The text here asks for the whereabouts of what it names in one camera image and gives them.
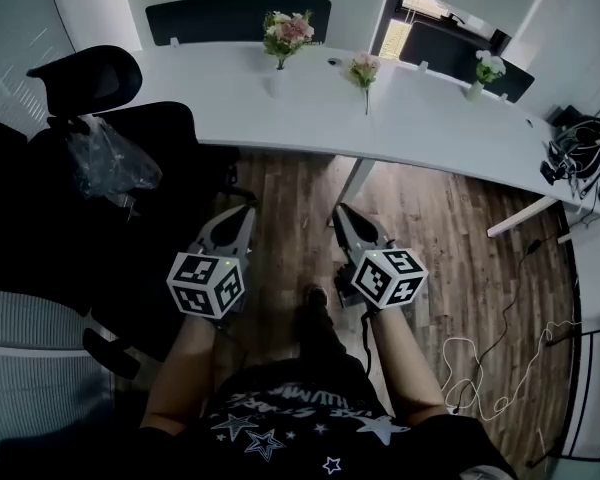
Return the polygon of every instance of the floor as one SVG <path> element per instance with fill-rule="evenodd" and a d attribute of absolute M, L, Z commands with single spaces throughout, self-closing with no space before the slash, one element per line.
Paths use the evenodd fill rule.
<path fill-rule="evenodd" d="M 260 200 L 253 240 L 251 288 L 244 314 L 232 329 L 248 350 L 246 363 L 291 357 L 296 349 L 289 325 L 305 283 L 319 282 L 331 295 L 330 313 L 349 353 L 364 361 L 362 308 L 343 310 L 333 288 L 333 275 L 344 262 L 332 228 L 331 208 L 353 160 L 299 153 L 243 152 L 240 186 Z M 449 375 L 442 346 L 448 337 L 464 336 L 485 350 L 504 329 L 501 310 L 519 286 L 518 302 L 508 312 L 509 331 L 484 361 L 482 408 L 492 417 L 502 396 L 512 397 L 527 364 L 535 355 L 548 321 L 572 316 L 572 287 L 566 252 L 553 240 L 517 265 L 536 238 L 557 230 L 551 211 L 529 220 L 497 239 L 485 230 L 522 209 L 533 194 L 416 167 L 378 162 L 354 201 L 377 218 L 399 243 L 413 248 L 430 271 L 428 287 L 405 314 L 418 343 L 443 385 Z M 220 201 L 218 209 L 233 203 Z M 543 466 L 526 470 L 527 460 L 542 454 L 538 429 L 550 446 L 559 435 L 568 398 L 570 343 L 543 348 L 518 400 L 502 415 L 485 422 L 494 444 L 518 474 L 543 478 Z M 449 387 L 471 376 L 475 363 L 468 343 L 449 342 L 454 368 Z M 217 381 L 245 360 L 244 352 L 223 338 L 218 347 Z M 380 365 L 375 357 L 371 378 L 381 401 L 389 406 Z M 458 392 L 450 403 L 457 403 Z M 472 398 L 465 391 L 463 404 Z M 477 416 L 477 404 L 461 414 Z"/>

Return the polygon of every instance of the person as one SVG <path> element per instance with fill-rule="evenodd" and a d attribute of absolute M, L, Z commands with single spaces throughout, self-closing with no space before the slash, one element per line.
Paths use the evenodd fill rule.
<path fill-rule="evenodd" d="M 399 307 L 370 321 L 394 418 L 338 340 L 325 290 L 312 285 L 304 299 L 294 323 L 299 358 L 238 372 L 204 411 L 215 328 L 187 316 L 127 463 L 147 478 L 515 477 L 477 420 L 448 413 Z"/>

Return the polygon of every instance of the desk leg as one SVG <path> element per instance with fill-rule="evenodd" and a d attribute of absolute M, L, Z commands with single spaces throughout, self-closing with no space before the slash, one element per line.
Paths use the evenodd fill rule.
<path fill-rule="evenodd" d="M 368 158 L 358 158 L 356 160 L 356 163 L 354 164 L 353 169 L 351 169 L 351 173 L 344 184 L 344 188 L 338 196 L 336 204 L 351 203 L 353 201 L 356 194 L 360 192 L 364 180 L 369 176 L 375 163 L 375 160 L 369 160 Z"/>
<path fill-rule="evenodd" d="M 556 203 L 557 201 L 558 200 L 554 199 L 553 197 L 544 196 L 538 199 L 532 205 L 527 206 L 524 210 L 521 210 L 515 215 L 509 217 L 508 219 L 503 220 L 500 224 L 496 224 L 492 228 L 489 228 L 487 230 L 487 236 L 489 238 L 493 238 L 495 236 L 500 235 L 501 233 L 504 233 L 505 231 L 516 227 L 518 224 L 524 222 L 525 220 L 530 219 L 531 217 L 537 215 L 541 211 L 546 210 L 547 208 L 549 208 L 549 206 Z"/>

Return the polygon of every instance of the black shoe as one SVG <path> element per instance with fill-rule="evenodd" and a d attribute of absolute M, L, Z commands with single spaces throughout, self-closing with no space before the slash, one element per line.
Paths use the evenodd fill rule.
<path fill-rule="evenodd" d="M 308 284 L 304 288 L 304 305 L 305 307 L 326 308 L 329 305 L 327 291 L 317 284 Z"/>

